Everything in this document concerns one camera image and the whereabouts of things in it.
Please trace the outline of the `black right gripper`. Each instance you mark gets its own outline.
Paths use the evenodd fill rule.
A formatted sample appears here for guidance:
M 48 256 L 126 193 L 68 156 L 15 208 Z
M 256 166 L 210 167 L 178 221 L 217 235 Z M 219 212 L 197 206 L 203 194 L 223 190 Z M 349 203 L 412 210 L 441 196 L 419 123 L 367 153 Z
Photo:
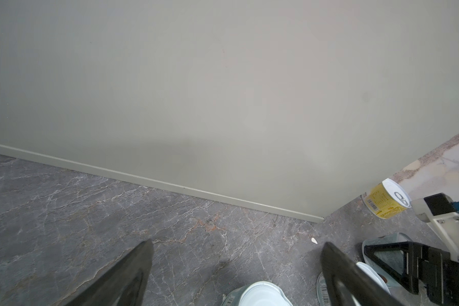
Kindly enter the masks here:
M 418 242 L 364 246 L 364 255 L 409 293 L 419 293 L 419 281 L 436 305 L 459 305 L 459 262 L 450 253 Z

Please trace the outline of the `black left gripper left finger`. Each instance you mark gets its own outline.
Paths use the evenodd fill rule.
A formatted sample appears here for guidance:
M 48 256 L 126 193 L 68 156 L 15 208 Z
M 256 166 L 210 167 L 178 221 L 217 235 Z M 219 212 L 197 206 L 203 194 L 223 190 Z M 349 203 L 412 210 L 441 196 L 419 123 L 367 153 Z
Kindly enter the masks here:
M 68 305 L 141 305 L 152 268 L 151 239 L 137 245 Z

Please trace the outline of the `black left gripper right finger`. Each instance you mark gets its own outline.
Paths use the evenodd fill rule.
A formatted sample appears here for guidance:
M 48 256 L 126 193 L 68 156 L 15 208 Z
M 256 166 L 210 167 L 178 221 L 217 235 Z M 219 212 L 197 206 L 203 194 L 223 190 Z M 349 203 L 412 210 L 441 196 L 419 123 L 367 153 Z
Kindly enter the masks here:
M 333 243 L 324 244 L 320 261 L 331 305 L 401 304 Z

